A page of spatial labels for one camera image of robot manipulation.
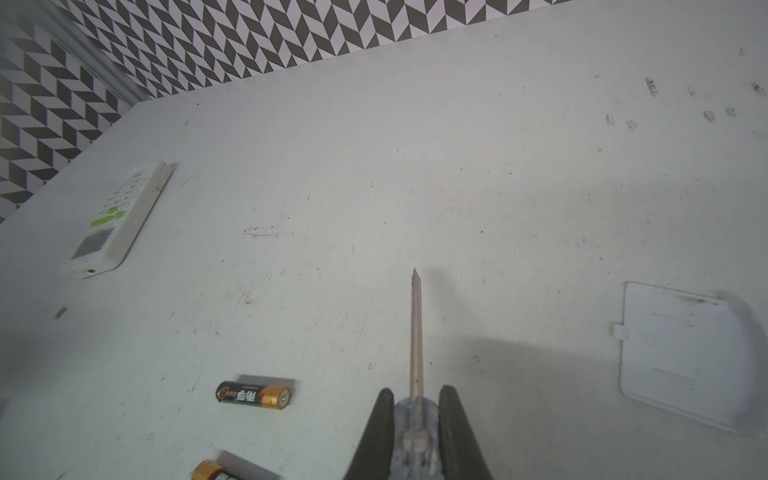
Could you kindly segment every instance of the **dirt mark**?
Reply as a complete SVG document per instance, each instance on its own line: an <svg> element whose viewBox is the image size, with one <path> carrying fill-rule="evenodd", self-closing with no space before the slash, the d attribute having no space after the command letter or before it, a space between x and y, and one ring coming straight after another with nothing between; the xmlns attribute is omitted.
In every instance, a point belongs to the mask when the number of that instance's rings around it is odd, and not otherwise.
<svg viewBox="0 0 768 480"><path fill-rule="evenodd" d="M659 91L656 88L656 84L654 83L653 78L651 77L646 78L645 84L648 85L648 91L650 92L651 97L657 97L659 95Z"/></svg>
<svg viewBox="0 0 768 480"><path fill-rule="evenodd" d="M698 305L699 303L706 302L703 298L696 298L695 296L688 296L688 295L675 295L680 300L683 300L685 303L690 303L691 305Z"/></svg>
<svg viewBox="0 0 768 480"><path fill-rule="evenodd" d="M271 227L248 227L247 229L243 230L243 233L246 235L251 235L252 237L279 237L280 236L280 228L275 227L274 225Z"/></svg>

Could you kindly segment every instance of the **battery label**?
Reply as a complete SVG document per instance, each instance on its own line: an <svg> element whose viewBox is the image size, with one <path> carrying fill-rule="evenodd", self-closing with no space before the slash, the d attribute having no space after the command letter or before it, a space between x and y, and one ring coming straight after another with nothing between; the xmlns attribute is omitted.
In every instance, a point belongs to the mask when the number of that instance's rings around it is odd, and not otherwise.
<svg viewBox="0 0 768 480"><path fill-rule="evenodd" d="M216 390L216 398L220 402L243 402L261 405L263 400L262 393L266 387L266 385L224 382Z"/></svg>

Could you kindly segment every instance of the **scuff mark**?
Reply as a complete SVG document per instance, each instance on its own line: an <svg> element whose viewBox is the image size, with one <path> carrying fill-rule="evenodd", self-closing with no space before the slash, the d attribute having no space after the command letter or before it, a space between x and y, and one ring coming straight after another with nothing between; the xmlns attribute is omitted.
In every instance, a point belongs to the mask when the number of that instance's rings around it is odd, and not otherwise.
<svg viewBox="0 0 768 480"><path fill-rule="evenodd" d="M248 227L247 229L243 230L243 233L246 235L251 235L252 237L279 237L280 236L280 228L275 227L274 225L271 227Z"/></svg>
<svg viewBox="0 0 768 480"><path fill-rule="evenodd" d="M659 95L659 91L656 88L656 84L654 83L653 78L651 77L646 78L645 84L648 85L648 91L650 92L651 97L657 97Z"/></svg>
<svg viewBox="0 0 768 480"><path fill-rule="evenodd" d="M685 303L689 303L689 304L691 304L691 305L698 305L699 303L704 303L704 302L706 302L706 300L705 300L705 299L703 299L703 298L696 298L695 296L689 296L689 295L678 295L678 294L675 294L675 296L676 296L677 298L679 298L680 300L683 300Z"/></svg>
<svg viewBox="0 0 768 480"><path fill-rule="evenodd" d="M194 381L194 385L192 385L192 390L190 390L190 392L194 392L194 388L197 386L197 383L200 381L201 376L203 376L202 373L197 377L197 380Z"/></svg>
<svg viewBox="0 0 768 480"><path fill-rule="evenodd" d="M291 452L291 453L290 453L290 455L288 455L288 456L286 457L285 461L284 461L282 464L280 464L280 471L281 471L281 472L282 472L283 470L285 470L285 467L287 467L287 466L288 466L288 462L290 461L290 458L291 458L291 457L293 457L293 454L294 454L295 452L296 452L295 450L294 450L293 452Z"/></svg>

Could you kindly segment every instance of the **screwdriver shaft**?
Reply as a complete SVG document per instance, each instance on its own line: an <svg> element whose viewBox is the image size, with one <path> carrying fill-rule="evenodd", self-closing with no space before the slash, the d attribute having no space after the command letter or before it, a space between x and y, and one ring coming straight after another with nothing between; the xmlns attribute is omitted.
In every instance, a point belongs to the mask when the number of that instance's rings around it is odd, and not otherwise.
<svg viewBox="0 0 768 480"><path fill-rule="evenodd" d="M422 356L422 279L413 269L411 277L411 398L424 396Z"/></svg>

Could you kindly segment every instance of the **chevron patterned wall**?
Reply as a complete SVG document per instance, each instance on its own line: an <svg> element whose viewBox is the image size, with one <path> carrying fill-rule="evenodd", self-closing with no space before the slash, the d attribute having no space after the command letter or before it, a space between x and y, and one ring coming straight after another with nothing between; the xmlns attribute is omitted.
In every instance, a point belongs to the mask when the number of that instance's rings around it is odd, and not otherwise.
<svg viewBox="0 0 768 480"><path fill-rule="evenodd" d="M127 111L24 15L0 15L0 223Z"/></svg>
<svg viewBox="0 0 768 480"><path fill-rule="evenodd" d="M567 0L52 0L163 97Z"/></svg>

